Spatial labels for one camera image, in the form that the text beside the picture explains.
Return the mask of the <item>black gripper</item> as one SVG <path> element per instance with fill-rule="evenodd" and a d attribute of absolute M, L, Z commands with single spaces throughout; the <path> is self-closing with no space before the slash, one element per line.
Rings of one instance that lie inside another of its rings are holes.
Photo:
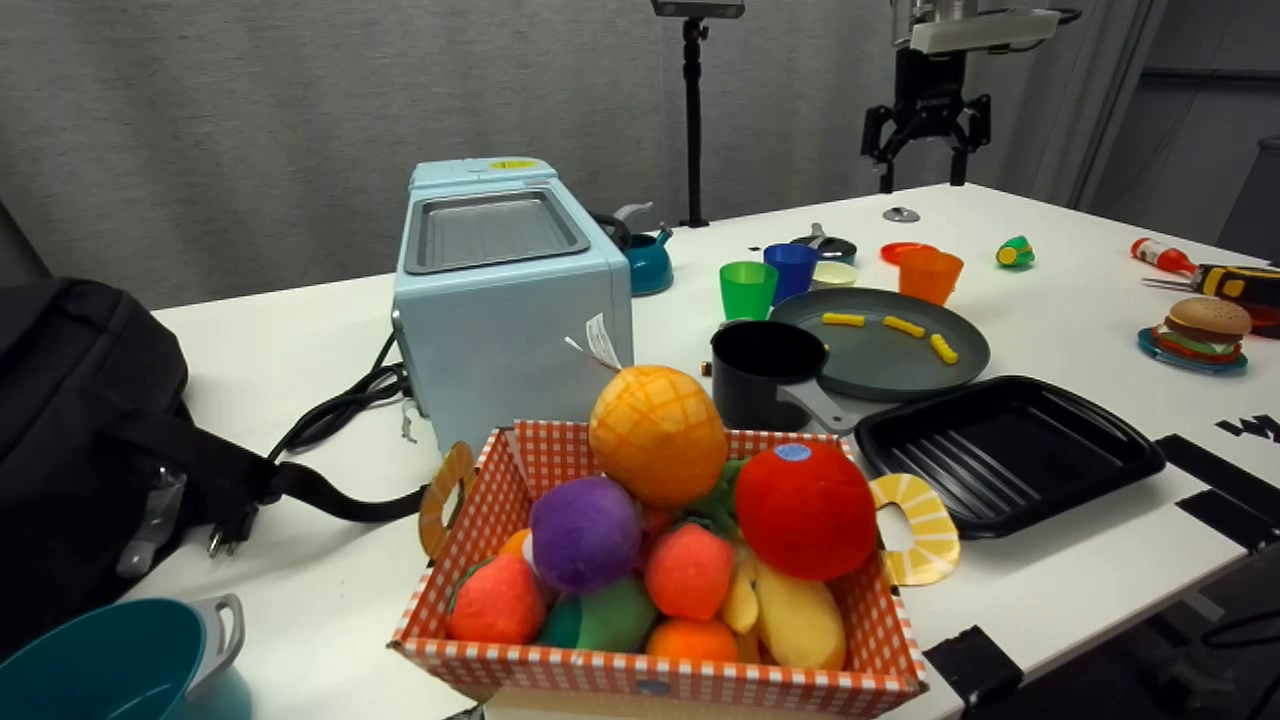
<path fill-rule="evenodd" d="M 943 138 L 954 149 L 948 183 L 969 179 L 969 151 L 992 138 L 992 101 L 965 90 L 965 53 L 898 53 L 898 90 L 865 111 L 860 151 L 881 168 L 881 193 L 898 193 L 898 155 L 913 138 Z"/>

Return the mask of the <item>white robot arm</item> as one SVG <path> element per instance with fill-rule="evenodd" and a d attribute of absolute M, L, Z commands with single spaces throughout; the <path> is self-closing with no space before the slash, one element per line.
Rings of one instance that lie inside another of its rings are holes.
<path fill-rule="evenodd" d="M 888 0 L 898 79 L 891 101 L 865 111 L 860 151 L 898 188 L 898 160 L 915 138 L 948 149 L 948 179 L 969 179 L 969 160 L 992 138 L 992 96 L 969 96 L 973 57 L 1007 57 L 1049 43 L 1077 7 L 985 7 L 980 0 Z"/>

